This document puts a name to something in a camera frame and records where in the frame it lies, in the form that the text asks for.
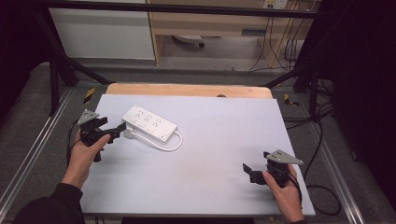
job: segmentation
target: black sleeve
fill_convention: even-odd
[[[13,224],[83,224],[85,223],[79,200],[82,191],[68,184],[58,184],[48,198],[40,198],[26,204],[16,215]]]

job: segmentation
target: power strip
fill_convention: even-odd
[[[132,106],[132,108],[122,116],[122,119],[138,130],[164,142],[168,140],[169,136],[171,136],[177,128],[176,124],[138,105]]]
[[[288,0],[264,0],[262,8],[285,9]]]

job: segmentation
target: white cable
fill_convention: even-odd
[[[310,11],[312,11],[314,9],[316,3],[317,3],[317,0],[314,0],[314,5],[312,5],[311,9],[309,9]]]
[[[157,144],[153,143],[152,141],[148,140],[146,137],[139,135],[137,133],[134,132],[134,129],[128,129],[124,131],[124,136],[127,138],[132,138],[133,136],[139,137],[143,140],[145,140],[146,142],[152,144],[153,146],[155,146],[157,149],[162,150],[162,151],[175,151],[176,149],[180,148],[181,144],[183,143],[183,136],[181,135],[181,133],[179,133],[178,131],[175,131],[175,134],[177,134],[180,137],[180,143],[174,147],[174,148],[165,148],[165,147],[160,147]]]

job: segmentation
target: white cabinet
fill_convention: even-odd
[[[147,12],[51,8],[50,13],[69,57],[155,60]]]

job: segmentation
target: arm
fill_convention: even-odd
[[[81,188],[87,180],[93,158],[110,139],[107,134],[91,147],[79,141],[79,132],[69,166],[62,183],[47,198],[40,198],[26,204],[16,215],[13,223],[85,223],[79,205]]]
[[[292,175],[297,177],[293,166],[289,164],[289,170]],[[304,221],[303,211],[301,209],[300,198],[297,188],[289,181],[285,188],[281,188],[274,178],[266,171],[262,172],[264,179],[274,193],[277,207],[282,214],[286,223],[306,223]]]

